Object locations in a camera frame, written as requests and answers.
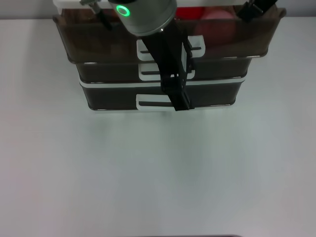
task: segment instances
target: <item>white drawer handle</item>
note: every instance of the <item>white drawer handle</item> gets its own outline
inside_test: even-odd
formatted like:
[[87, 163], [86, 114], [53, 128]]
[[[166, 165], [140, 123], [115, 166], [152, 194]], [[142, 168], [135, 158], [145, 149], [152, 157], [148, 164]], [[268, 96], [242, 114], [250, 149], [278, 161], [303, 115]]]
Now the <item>white drawer handle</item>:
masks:
[[[144, 75], [146, 72], [157, 72], [159, 73], [159, 68], [157, 63], [141, 63], [138, 65], [138, 75], [139, 79], [142, 81], [160, 81], [160, 74], [156, 75]], [[195, 70], [192, 70], [191, 73], [188, 73], [187, 80], [191, 80], [196, 75]]]
[[153, 103], [171, 103], [167, 95], [136, 95], [136, 107], [139, 111], [175, 111], [172, 106], [142, 106], [139, 102], [153, 102]]
[[[205, 42], [203, 36], [188, 36], [188, 40], [193, 48], [200, 48], [196, 50], [192, 50], [193, 58], [203, 57], [205, 54]], [[150, 53], [144, 51], [148, 51], [145, 44], [141, 39], [137, 41], [137, 56], [141, 61], [153, 61], [153, 57]]]

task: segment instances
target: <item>white tabletop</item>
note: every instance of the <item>white tabletop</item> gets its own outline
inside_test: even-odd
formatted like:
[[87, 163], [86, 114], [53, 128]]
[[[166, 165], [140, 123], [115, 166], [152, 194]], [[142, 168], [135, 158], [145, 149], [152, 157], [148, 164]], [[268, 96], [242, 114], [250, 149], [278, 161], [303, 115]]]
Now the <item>white tabletop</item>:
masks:
[[51, 20], [0, 21], [0, 236], [316, 236], [316, 18], [225, 109], [95, 114]]

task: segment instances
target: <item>storage organizer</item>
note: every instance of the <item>storage organizer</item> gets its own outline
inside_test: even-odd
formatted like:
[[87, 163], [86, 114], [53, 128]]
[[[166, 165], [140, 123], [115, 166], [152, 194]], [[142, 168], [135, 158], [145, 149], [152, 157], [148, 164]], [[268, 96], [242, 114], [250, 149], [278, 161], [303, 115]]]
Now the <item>storage organizer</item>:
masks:
[[[187, 92], [196, 108], [235, 102], [251, 60], [267, 54], [285, 15], [285, 9], [274, 6], [250, 23], [238, 18], [178, 21], [195, 40], [190, 40], [197, 56], [188, 75]], [[77, 66], [91, 109], [174, 110], [161, 91], [151, 55], [119, 21], [113, 19], [110, 32], [98, 22], [77, 23], [63, 15], [53, 19], [69, 60]], [[225, 28], [233, 28], [234, 34], [224, 40], [214, 37]]]

